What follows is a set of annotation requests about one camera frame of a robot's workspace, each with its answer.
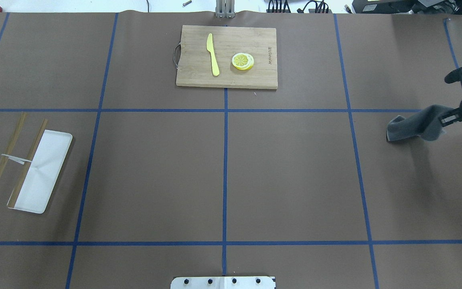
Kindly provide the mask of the dark grey cloth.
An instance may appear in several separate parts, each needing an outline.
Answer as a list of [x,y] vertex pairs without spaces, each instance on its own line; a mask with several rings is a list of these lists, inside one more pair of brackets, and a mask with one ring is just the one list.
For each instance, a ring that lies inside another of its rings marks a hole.
[[451,107],[432,105],[408,118],[398,115],[387,125],[386,140],[395,142],[412,137],[425,141],[437,140],[444,134],[440,117],[451,111]]

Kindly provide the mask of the yellow lemon slice toy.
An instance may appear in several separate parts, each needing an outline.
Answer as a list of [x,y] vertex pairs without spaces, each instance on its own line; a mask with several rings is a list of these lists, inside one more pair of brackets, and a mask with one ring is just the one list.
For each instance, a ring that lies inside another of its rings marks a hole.
[[233,55],[231,64],[239,71],[247,71],[254,66],[255,61],[249,53],[237,53]]

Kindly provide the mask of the wooden cutting board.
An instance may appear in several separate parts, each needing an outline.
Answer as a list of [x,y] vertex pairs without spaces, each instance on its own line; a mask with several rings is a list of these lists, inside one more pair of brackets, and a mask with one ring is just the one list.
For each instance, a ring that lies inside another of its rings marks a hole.
[[[211,71],[207,36],[213,34],[220,75]],[[182,26],[176,85],[202,88],[276,90],[278,88],[277,30],[275,28]],[[233,55],[249,53],[255,64],[239,71],[231,64]]]

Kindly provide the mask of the yellow plastic knife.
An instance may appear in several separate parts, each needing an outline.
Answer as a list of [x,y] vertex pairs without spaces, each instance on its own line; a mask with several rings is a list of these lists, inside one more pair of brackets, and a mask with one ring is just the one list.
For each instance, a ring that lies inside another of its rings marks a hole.
[[217,63],[215,49],[213,46],[213,34],[209,33],[207,36],[207,44],[206,44],[207,51],[210,54],[211,59],[211,73],[213,76],[217,77],[220,75],[220,69]]

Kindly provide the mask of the white rectangular tray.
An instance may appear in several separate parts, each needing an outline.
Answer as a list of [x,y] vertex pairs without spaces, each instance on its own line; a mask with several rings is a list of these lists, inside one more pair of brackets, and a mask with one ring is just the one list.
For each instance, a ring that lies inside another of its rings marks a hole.
[[73,136],[70,133],[45,130],[33,160],[10,156],[21,165],[30,164],[15,203],[8,201],[10,209],[43,214],[57,182]]

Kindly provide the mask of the wooden chopstick outer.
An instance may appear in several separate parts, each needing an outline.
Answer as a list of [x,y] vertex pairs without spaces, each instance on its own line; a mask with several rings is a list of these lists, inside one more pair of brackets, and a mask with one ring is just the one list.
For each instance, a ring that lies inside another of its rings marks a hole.
[[20,132],[22,131],[26,118],[27,118],[27,113],[22,112],[20,114],[17,124],[15,125],[14,131],[8,141],[5,152],[0,156],[0,179],[8,163],[8,159],[9,159],[8,155],[10,155],[13,152],[13,149],[18,141]]

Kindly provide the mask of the aluminium frame post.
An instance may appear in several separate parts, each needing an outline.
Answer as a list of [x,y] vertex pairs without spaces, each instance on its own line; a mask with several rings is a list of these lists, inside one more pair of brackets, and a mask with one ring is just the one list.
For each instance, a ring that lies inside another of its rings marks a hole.
[[216,18],[235,18],[235,0],[217,0]]

